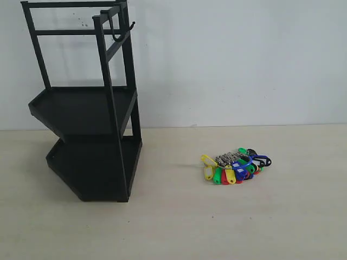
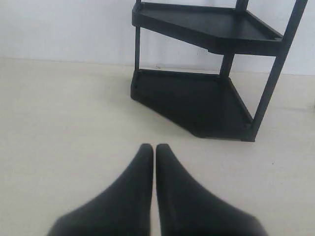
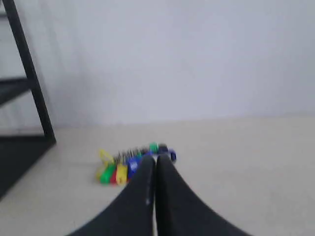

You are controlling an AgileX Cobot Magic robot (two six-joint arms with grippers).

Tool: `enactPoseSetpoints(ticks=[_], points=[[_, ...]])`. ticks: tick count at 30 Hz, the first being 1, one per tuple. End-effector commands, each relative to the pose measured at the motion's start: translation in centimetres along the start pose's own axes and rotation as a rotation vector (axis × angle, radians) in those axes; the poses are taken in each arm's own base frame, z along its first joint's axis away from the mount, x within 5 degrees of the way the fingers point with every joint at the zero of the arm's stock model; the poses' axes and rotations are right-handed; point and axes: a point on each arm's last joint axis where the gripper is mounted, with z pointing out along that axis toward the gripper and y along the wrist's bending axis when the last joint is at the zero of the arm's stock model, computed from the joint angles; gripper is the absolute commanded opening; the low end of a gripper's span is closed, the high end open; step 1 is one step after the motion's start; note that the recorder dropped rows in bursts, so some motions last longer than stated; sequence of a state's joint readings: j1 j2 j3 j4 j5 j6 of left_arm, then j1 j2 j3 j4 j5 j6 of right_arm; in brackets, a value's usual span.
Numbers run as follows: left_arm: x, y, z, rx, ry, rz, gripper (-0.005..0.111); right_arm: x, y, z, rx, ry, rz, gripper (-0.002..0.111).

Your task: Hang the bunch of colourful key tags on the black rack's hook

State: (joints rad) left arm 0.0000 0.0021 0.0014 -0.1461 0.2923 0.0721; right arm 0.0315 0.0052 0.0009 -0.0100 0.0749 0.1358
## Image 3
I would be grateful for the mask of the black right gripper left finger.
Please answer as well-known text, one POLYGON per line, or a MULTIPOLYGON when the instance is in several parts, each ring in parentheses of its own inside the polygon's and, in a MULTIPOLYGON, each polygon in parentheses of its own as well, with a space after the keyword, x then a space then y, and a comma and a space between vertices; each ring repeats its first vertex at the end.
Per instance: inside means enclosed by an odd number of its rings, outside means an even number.
POLYGON ((145 156, 111 204, 71 236, 152 236, 156 162, 145 156))

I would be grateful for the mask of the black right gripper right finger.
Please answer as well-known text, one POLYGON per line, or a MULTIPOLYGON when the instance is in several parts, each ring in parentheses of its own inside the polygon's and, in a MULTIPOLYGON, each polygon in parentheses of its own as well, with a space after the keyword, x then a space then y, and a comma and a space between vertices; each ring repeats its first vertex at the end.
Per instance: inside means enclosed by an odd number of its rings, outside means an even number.
POLYGON ((163 154, 156 165, 156 222, 159 236, 248 236, 208 207, 163 154))

